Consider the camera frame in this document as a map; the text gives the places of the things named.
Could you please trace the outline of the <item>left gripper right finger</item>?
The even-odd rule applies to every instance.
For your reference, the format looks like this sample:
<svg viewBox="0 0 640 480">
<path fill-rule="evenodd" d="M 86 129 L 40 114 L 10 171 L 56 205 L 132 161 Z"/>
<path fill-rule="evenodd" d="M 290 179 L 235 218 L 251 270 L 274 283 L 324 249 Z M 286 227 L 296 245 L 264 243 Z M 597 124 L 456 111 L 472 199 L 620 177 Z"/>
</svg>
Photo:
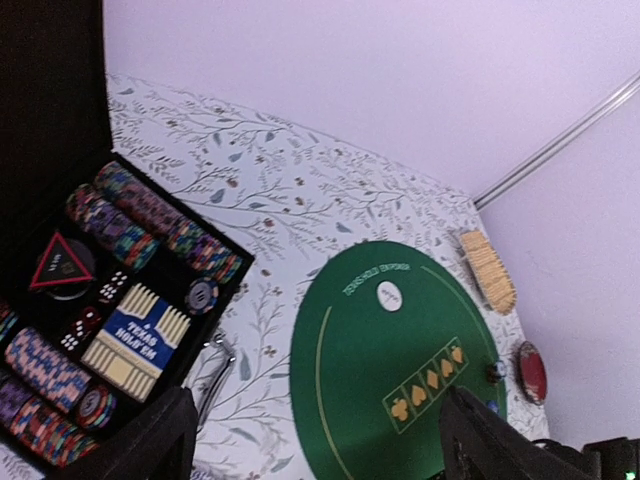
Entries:
<svg viewBox="0 0 640 480">
<path fill-rule="evenodd" d="M 447 479 L 591 479 L 521 435 L 470 391 L 450 387 L 439 415 Z"/>
</svg>

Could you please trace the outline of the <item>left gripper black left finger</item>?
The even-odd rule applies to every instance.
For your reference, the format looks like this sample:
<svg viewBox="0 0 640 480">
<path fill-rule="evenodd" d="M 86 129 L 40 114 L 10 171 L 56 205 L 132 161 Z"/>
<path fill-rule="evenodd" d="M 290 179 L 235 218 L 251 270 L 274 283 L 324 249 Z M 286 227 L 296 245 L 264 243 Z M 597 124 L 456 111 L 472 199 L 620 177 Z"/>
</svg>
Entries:
<svg viewBox="0 0 640 480">
<path fill-rule="evenodd" d="M 109 479 L 188 479 L 198 412 L 192 393 L 173 387 L 110 441 Z"/>
</svg>

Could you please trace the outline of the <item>blue small blind button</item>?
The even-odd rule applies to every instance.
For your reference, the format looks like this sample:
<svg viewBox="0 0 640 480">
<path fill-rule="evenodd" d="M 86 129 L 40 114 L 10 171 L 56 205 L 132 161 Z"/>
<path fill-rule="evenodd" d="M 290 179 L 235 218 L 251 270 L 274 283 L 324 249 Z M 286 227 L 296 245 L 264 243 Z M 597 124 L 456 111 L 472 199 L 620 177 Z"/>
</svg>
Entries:
<svg viewBox="0 0 640 480">
<path fill-rule="evenodd" d="M 498 404 L 496 401 L 494 401 L 494 400 L 488 400 L 488 401 L 486 402 L 486 406 L 487 406 L 491 411 L 493 411 L 494 413 L 496 413 L 496 414 L 499 414 L 499 413 L 500 413 L 500 407 L 499 407 L 499 404 Z"/>
</svg>

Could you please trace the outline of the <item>white dealer button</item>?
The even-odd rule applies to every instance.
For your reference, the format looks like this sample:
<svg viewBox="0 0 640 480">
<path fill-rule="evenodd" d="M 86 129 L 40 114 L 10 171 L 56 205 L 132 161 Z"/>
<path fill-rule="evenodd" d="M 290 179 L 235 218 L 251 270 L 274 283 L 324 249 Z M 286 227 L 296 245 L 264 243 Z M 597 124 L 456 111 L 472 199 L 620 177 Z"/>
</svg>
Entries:
<svg viewBox="0 0 640 480">
<path fill-rule="evenodd" d="M 379 283 L 376 294 L 381 307 L 388 312 L 397 312 L 403 305 L 402 293 L 391 281 Z"/>
</svg>

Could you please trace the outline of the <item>multicolour poker chip stack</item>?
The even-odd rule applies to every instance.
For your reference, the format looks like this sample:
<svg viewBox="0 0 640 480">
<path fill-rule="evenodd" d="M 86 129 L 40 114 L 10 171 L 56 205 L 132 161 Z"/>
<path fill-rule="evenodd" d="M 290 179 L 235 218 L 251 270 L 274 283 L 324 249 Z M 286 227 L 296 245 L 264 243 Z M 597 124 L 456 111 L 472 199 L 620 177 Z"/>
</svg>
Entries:
<svg viewBox="0 0 640 480">
<path fill-rule="evenodd" d="M 490 365 L 487 369 L 487 381 L 492 385 L 497 385 L 504 380 L 507 375 L 506 364 L 499 360 Z"/>
</svg>

